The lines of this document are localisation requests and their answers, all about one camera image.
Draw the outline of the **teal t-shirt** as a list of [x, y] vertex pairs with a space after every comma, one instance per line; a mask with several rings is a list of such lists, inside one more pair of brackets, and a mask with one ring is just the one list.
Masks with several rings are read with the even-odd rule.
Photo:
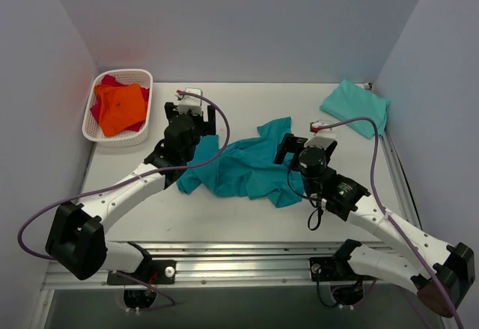
[[258, 126], [257, 137], [233, 142], [213, 162], [187, 170], [176, 181], [178, 190], [191, 194], [203, 185], [217, 197], [267, 198], [276, 208], [301, 202], [301, 176], [288, 173], [291, 154], [282, 164], [274, 163], [277, 146], [291, 125], [290, 117], [282, 117]]

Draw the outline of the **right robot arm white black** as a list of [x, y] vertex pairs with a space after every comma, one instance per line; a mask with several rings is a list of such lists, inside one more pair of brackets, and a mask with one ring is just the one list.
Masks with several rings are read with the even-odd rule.
[[370, 191], [329, 167], [337, 141], [286, 134], [274, 162], [293, 158], [289, 171], [302, 178], [301, 194], [317, 210], [360, 227], [394, 250], [383, 254], [347, 239], [332, 257], [333, 272], [340, 278], [374, 277], [415, 294], [435, 314], [451, 318], [475, 281], [473, 250], [460, 242], [450, 245], [428, 235], [387, 208], [380, 208]]

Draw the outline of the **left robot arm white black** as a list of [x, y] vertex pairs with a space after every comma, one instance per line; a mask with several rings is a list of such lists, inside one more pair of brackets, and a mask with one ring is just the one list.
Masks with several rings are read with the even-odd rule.
[[157, 273], [152, 256], [134, 242], [106, 240], [106, 233], [126, 213], [173, 185], [192, 162], [200, 139], [216, 132], [216, 109], [165, 104], [168, 126], [164, 138], [134, 170], [103, 193], [86, 200], [63, 202], [46, 241], [46, 252], [79, 280], [100, 270], [122, 271], [133, 283]]

